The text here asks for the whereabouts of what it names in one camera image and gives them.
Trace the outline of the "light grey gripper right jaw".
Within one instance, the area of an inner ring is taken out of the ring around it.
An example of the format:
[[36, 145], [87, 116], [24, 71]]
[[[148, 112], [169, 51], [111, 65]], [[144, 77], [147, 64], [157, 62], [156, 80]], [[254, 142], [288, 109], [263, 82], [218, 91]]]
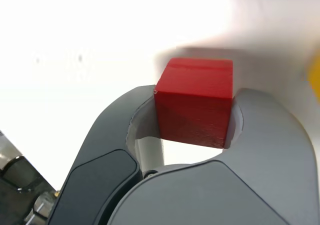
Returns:
[[243, 89], [235, 102], [241, 132], [228, 149], [140, 182], [109, 224], [315, 224], [316, 156], [305, 129], [267, 93]]

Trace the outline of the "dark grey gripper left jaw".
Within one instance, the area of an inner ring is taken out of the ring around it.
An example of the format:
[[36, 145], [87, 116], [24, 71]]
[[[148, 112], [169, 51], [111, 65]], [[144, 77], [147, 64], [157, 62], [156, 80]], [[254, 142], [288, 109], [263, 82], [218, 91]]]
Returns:
[[164, 165], [153, 85], [136, 87], [95, 120], [61, 188], [49, 225], [105, 225], [143, 173]]

